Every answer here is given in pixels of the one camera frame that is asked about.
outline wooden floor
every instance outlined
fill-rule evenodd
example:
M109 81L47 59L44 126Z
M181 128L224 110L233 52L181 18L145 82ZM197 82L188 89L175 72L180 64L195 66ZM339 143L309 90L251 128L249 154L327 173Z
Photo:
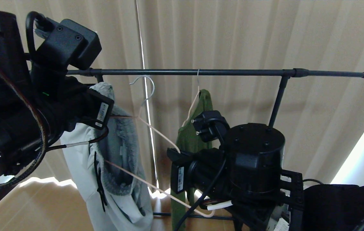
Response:
M69 181L32 181L17 186L0 201L0 231L91 231L85 202ZM170 212L170 199L152 199L155 212ZM228 216L225 210L216 215ZM154 231L172 230L170 217L155 216ZM188 218L186 230L233 231L233 222Z

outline curtain fold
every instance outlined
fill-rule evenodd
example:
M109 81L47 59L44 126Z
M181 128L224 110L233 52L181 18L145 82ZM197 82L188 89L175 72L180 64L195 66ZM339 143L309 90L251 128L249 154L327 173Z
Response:
M33 0L3 1L0 10L16 15L24 50L27 51L25 35L25 17L30 11L37 11L57 22L71 19L93 31L96 31L102 45L102 51L92 64L92 68L141 69L141 41L134 1L116 0ZM38 48L42 40L35 36ZM93 77L76 76L82 83L96 83ZM135 76L104 76L104 81L113 85L115 104L130 114L137 114L145 96L143 81L130 86ZM141 148L141 161L146 178L154 183L151 142L148 128L135 122ZM61 150L47 153L44 161L32 174L45 178L54 176L58 180L70 179L69 170Z
M146 68L364 72L364 1L137 0ZM154 76L153 125L175 141L195 76ZM268 123L277 76L200 76L231 126ZM364 79L289 80L275 123L283 168L330 183L364 131ZM160 186L171 145L154 134Z

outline white jacket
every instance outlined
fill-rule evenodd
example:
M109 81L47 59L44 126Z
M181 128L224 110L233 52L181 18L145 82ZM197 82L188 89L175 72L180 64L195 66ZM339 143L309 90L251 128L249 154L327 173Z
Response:
M110 84L98 83L91 88L114 99ZM129 116L116 105L112 114ZM132 119L112 118L108 128L108 136L98 143L63 149L69 171L86 202L94 230L149 231L153 215L147 185L103 161L107 159L145 178L135 126ZM62 135L61 143L91 140L102 132L77 124L72 132ZM102 196L98 188L103 188Z

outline green sweater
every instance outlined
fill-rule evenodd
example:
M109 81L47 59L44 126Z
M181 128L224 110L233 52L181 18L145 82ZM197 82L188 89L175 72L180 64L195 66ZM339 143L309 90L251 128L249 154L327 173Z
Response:
M185 126L181 127L178 131L176 146L178 146L180 150L195 153L204 148L206 149L212 148L211 142L204 143L202 142L201 138L195 134L195 128L190 122L192 119L197 117L203 111L212 111L212 110L213 106L210 93L207 90L202 89L199 96L198 105L194 113L189 118L188 123ZM188 199L191 206L195 203L194 192L195 192L194 188L188 191ZM178 195L176 195L175 192L171 191L171 195L176 196L181 201L185 201L185 193L179 193ZM182 216L185 214L186 207L174 200L171 200L170 206L172 210L172 230L174 230L179 219L181 219ZM185 222L182 224L179 231L185 231Z

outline garment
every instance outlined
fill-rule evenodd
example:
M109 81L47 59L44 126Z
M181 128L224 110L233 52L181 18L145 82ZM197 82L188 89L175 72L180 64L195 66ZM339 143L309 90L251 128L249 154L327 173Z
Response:
M201 90L199 95L198 105L194 111L194 113L189 118L189 123L185 126L181 127L178 131L178 137L176 139L176 146L180 150L188 151L188 152L198 152L204 148L209 149L212 148L212 143L202 142L201 138L196 135L195 128L190 122L192 119L197 117L203 111L213 111L212 99L210 93L207 90ZM188 198L191 205L194 203L194 192L195 189L190 189L188 191ZM179 193L176 195L175 192L171 191L173 196L176 196L179 200L185 201L185 193ZM186 207L184 205L179 204L178 202L172 200L171 201L171 209L172 209L172 229L175 229L176 224L179 219L182 218L184 213L186 212ZM180 227L179 231L185 230L185 223Z
M114 99L110 84L102 82L91 88ZM117 105L112 114L129 116ZM111 118L108 129L108 136L98 143L63 149L73 181L86 202L94 230L149 231L153 213L147 185L104 162L106 159L145 178L133 121ZM77 124L72 132L62 135L61 143L91 140L102 133Z

